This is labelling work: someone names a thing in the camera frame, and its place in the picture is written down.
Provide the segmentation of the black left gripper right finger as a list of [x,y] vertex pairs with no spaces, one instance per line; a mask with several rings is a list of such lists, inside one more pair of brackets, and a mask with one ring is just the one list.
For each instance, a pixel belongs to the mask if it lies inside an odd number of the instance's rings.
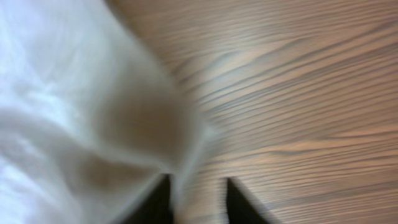
[[271,224],[251,205],[233,179],[226,179],[226,214],[229,224]]

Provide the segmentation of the beige khaki shorts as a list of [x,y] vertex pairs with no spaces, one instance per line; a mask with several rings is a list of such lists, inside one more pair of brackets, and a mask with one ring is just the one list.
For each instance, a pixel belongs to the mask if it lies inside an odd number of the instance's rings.
[[107,1],[1,2],[1,222],[115,223],[216,137]]

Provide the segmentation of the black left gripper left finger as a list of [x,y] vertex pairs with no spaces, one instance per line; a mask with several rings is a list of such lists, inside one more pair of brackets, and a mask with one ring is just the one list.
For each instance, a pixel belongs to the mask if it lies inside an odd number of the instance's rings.
[[123,224],[172,224],[170,194],[170,176],[165,174],[141,205],[123,220]]

